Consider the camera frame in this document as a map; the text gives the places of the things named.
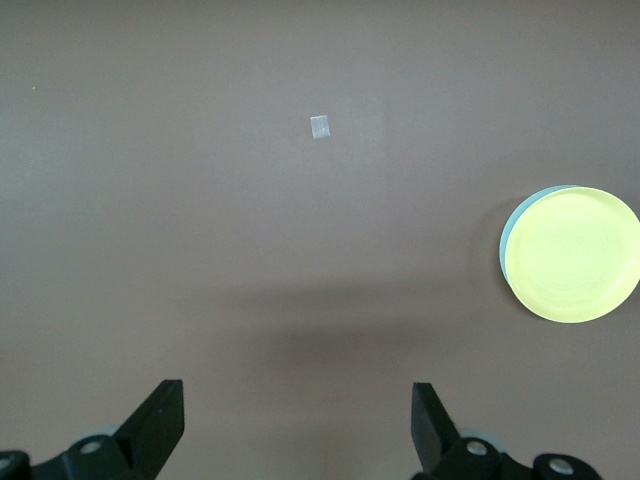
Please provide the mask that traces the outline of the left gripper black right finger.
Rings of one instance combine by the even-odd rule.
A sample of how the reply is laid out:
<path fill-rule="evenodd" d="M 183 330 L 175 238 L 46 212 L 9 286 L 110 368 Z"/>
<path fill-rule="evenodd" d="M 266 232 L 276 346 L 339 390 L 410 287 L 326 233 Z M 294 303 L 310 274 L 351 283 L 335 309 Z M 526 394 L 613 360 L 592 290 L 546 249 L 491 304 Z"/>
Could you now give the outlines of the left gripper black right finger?
<path fill-rule="evenodd" d="M 411 437 L 421 465 L 416 479 L 597 479 L 599 473 L 570 455 L 544 453 L 525 466 L 499 442 L 474 430 L 460 430 L 430 383 L 414 383 Z"/>

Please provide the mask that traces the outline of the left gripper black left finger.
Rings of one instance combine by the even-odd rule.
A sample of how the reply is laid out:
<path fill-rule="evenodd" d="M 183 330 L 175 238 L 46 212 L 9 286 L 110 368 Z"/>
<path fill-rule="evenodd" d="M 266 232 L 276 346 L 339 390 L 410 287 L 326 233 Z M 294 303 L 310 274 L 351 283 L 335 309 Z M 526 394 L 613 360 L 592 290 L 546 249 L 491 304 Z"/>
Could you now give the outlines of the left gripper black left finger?
<path fill-rule="evenodd" d="M 1 453 L 3 479 L 155 479 L 185 428 L 184 389 L 164 380 L 111 435 L 81 439 L 37 465 L 20 450 Z"/>

